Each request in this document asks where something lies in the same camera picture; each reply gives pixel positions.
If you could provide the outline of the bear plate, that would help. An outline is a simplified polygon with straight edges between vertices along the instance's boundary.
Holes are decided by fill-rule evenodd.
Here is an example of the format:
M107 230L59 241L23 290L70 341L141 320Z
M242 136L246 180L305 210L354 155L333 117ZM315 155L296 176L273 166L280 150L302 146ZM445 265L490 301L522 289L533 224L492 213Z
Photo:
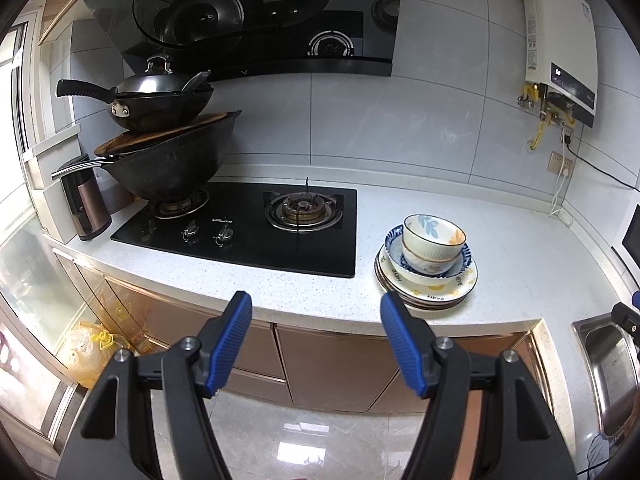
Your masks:
M460 304L472 292L478 279L477 265L474 261L460 276L443 285L426 286L410 282L398 274L386 259L375 260L374 272L384 288L398 292L417 308L431 310Z
M471 260L469 266L458 276L419 282L418 278L409 278L409 272L395 269L392 259L384 247L378 252L378 266L384 276L405 294L429 302L448 302L469 295L478 279L477 265Z

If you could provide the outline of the small cream bowl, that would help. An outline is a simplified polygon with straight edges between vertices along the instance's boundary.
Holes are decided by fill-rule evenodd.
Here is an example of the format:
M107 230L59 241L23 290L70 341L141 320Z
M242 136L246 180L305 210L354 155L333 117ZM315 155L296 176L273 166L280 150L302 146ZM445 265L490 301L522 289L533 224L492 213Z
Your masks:
M427 276L439 276L444 275L452 269L460 266L463 262L462 254L457 255L450 260L427 260L417 256L408 248L402 248L402 258L405 259L407 266L413 271Z

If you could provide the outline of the white bowl with leaf pattern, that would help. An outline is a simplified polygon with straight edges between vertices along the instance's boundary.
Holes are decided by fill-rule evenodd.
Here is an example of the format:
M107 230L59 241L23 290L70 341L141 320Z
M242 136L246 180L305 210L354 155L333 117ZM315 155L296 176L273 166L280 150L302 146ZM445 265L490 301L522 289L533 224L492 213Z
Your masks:
M402 239L416 257L444 262L462 251L466 233L450 220L432 214L409 214L402 222Z

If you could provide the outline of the blue patterned bowl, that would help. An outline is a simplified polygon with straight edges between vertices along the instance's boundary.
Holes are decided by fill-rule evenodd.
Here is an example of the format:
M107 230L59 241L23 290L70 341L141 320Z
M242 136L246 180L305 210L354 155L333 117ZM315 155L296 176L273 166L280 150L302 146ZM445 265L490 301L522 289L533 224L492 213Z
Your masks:
M425 286L441 285L454 278L461 278L473 263L472 252L467 244L464 244L461 252L451 260L423 260L412 252L405 251L402 234L403 226L391 229L386 234L384 249L392 268L410 282Z

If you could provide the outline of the white plate with mandala centre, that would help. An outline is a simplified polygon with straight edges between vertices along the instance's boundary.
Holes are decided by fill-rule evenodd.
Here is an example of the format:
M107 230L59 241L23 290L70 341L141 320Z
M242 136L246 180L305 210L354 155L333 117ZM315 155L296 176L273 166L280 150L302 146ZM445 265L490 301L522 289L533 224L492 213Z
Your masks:
M398 296L400 297L400 299L405 304L408 304L408 306L413 307L413 308L417 308L417 309L421 309L421 310L427 310L427 311L442 311L442 310L447 310L449 308L453 308L453 307L457 306L458 304L462 304L462 302L463 302L463 298L455 299L455 300L448 301L448 302L429 302L429 301L424 301L424 300L421 300L421 299L416 299L416 298L413 298L413 297L405 294L404 292L399 290L395 285L393 285L384 276L384 274L382 273L381 268L377 264L374 266L374 274L376 276L376 279L378 280L378 284L381 285L382 289L385 289L386 292L397 292Z

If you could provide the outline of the steel sink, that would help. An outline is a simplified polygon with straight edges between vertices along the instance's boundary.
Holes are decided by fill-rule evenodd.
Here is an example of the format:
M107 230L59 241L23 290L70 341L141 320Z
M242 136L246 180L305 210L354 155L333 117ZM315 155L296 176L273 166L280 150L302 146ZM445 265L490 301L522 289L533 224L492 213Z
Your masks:
M599 426L617 439L629 419L639 389L639 361L631 336L602 314L572 324L589 370Z

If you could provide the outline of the brown lower cabinets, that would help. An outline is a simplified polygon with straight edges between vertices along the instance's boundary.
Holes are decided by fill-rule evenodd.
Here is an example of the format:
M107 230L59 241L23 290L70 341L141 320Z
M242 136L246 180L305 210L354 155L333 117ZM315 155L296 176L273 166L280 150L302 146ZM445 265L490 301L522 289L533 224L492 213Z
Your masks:
M197 334L218 310L150 292L62 252L55 258L91 312L142 353ZM354 414L412 414L426 407L405 384L381 336L304 330L253 320L227 390L293 408Z

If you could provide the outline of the brown knife block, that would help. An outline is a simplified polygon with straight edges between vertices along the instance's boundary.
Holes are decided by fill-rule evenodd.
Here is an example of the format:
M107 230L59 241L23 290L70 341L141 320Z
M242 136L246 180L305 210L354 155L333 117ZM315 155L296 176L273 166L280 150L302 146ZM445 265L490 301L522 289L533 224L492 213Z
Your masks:
M102 234L112 219L93 170L76 171L60 177L60 180L79 238L92 240Z

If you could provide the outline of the white gas water heater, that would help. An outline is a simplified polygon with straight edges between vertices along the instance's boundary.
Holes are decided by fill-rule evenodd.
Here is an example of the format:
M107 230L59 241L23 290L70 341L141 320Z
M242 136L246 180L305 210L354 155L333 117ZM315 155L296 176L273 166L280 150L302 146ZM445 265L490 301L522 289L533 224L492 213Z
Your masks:
M544 104L591 127L597 115L598 52L585 0L524 0L525 80Z

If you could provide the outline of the large black wok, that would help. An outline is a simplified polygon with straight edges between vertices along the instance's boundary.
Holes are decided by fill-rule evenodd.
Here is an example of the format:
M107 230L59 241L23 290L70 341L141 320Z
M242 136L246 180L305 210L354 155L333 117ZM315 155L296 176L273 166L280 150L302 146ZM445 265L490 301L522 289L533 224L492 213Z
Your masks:
M51 177L58 179L76 171L100 168L130 193L155 203L178 203L213 177L229 153L238 110L222 122L172 136L141 150L69 162Z

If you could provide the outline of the black gas stove top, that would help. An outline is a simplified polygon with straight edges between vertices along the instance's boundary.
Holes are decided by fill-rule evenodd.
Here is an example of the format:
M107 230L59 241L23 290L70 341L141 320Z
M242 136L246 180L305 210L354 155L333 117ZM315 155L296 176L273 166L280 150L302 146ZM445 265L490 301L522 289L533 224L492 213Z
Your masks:
M111 240L240 266L352 278L357 192L210 182L181 204L145 206Z

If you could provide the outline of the wooden wok lid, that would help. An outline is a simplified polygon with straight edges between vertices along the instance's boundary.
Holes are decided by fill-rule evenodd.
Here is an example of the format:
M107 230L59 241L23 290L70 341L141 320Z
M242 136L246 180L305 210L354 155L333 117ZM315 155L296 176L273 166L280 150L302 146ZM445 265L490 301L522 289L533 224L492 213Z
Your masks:
M146 146L151 146L168 140L172 136L178 136L179 134L194 131L197 128L203 128L205 126L216 124L217 122L222 122L224 119L231 116L231 113L205 114L195 118L194 122L191 122L189 125L166 131L125 131L119 136L115 136L112 140L98 146L94 150L94 154L98 157L107 157L141 150Z

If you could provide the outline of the small black wok with lid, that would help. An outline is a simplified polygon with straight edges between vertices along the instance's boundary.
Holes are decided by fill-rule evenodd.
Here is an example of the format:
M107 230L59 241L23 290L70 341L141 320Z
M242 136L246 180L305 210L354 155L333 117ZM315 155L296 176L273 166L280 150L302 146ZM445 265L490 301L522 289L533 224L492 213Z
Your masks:
M209 70L179 74L167 54L148 58L143 73L117 86L104 88L88 81L60 79L56 95L83 96L107 105L108 114L122 128L137 133L160 132L189 125L201 114L214 88Z

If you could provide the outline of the black range hood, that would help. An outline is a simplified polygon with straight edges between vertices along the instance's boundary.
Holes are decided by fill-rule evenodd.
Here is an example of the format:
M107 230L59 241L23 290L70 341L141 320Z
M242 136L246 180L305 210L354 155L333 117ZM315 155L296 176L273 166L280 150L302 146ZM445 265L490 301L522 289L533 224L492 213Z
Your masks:
M212 81L294 73L388 76L400 0L84 0L136 72L168 58Z

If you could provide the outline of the wall power socket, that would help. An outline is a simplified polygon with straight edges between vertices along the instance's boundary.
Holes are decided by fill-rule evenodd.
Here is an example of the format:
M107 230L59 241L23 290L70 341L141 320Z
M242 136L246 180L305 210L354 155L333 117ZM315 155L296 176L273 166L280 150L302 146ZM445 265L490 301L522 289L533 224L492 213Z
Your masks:
M547 171L555 174L556 176L568 178L574 168L574 162L558 152L552 152L549 156Z

